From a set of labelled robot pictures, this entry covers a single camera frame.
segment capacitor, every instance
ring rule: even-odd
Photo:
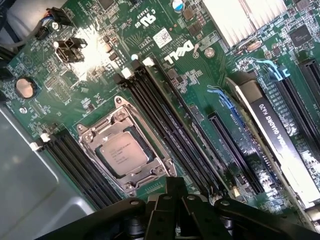
[[[131,60],[132,60],[132,61],[134,61],[134,60],[139,60],[139,55],[138,55],[138,54],[132,54]]]
[[[53,47],[55,49],[61,48],[61,47],[66,47],[65,42],[64,41],[54,41],[53,42]]]
[[[185,10],[185,3],[183,0],[173,0],[172,7],[176,13],[180,14]]]

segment blue cable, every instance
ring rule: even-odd
[[[282,81],[291,76],[288,68],[285,66],[277,66],[273,61],[266,59],[256,59],[258,64],[266,64],[269,70],[269,73],[276,78],[277,81]]]
[[[232,115],[234,116],[234,118],[236,119],[236,121],[243,127],[245,128],[246,125],[244,123],[244,121],[242,121],[237,109],[236,109],[236,106],[229,100],[229,98],[225,95],[225,93],[220,90],[220,89],[217,89],[217,88],[213,88],[211,87],[211,89],[207,89],[206,90],[208,93],[212,93],[212,94],[218,94],[219,95],[219,98],[220,100],[226,105],[226,107],[228,109],[230,109],[230,111],[232,112]]]
[[[45,20],[53,20],[53,19],[54,19],[53,16],[46,16],[46,17],[41,19],[41,22],[43,23]]]

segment white sticker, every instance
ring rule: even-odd
[[[172,38],[167,29],[163,28],[160,32],[154,35],[153,40],[158,45],[158,47],[162,49],[165,45],[172,41]]]

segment cpu socket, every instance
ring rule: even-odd
[[[130,196],[162,176],[176,177],[171,157],[141,114],[120,96],[116,109],[92,126],[77,125],[79,142],[96,167]]]

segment black pci express slot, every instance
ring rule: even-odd
[[[50,154],[94,208],[101,210],[122,200],[68,130],[54,137],[42,150]]]
[[[320,106],[320,69],[317,60],[308,59],[300,63],[299,67],[315,101]]]
[[[197,119],[192,114],[191,110],[189,109],[188,105],[185,103],[184,99],[182,98],[182,96],[180,95],[178,90],[173,85],[173,83],[170,80],[170,78],[168,77],[167,73],[162,69],[162,67],[161,67],[161,65],[160,65],[160,63],[159,63],[159,61],[157,59],[154,58],[153,61],[156,63],[156,65],[155,65],[156,69],[160,73],[162,73],[162,75],[165,77],[164,78],[165,82],[170,87],[170,90],[172,91],[172,93],[174,94],[176,99],[178,100],[179,104],[182,106],[183,110],[186,112],[186,114],[191,119],[192,124],[195,125],[195,127],[197,128],[198,133],[201,136],[201,138],[205,141],[205,143],[206,143],[205,147],[208,148],[207,151],[210,151],[211,153],[213,153],[215,158],[218,160],[220,165],[223,167],[223,169],[222,169],[223,174],[228,177],[228,179],[231,181],[230,183],[232,184],[232,186],[236,186],[237,184],[236,184],[236,180],[235,180],[234,176],[229,171],[229,169],[228,169],[227,165],[225,164],[225,162],[220,158],[220,156],[219,156],[218,152],[216,151],[215,147],[213,146],[212,142],[209,140],[207,134],[205,133],[203,128],[198,123]]]
[[[304,103],[289,78],[277,82],[276,87],[288,106],[296,124],[307,141],[314,157],[320,159],[320,136]]]
[[[232,156],[238,168],[242,171],[244,177],[248,181],[249,185],[252,187],[253,191],[256,194],[264,193],[265,190],[261,183],[259,182],[258,177],[251,167],[246,163],[241,152],[239,151],[236,143],[233,141],[230,133],[228,132],[226,126],[223,124],[221,119],[216,113],[213,113],[208,116],[209,121],[211,122],[214,130],[218,133],[222,144],[225,149],[228,151],[230,156]]]
[[[203,152],[184,128],[183,122],[167,98],[162,94],[157,80],[138,61],[133,61],[131,65],[134,68],[134,76],[125,79],[116,74],[114,76],[115,82],[130,90],[161,139],[181,163],[201,193],[207,196],[211,189],[215,193],[219,193],[222,183],[211,169]]]

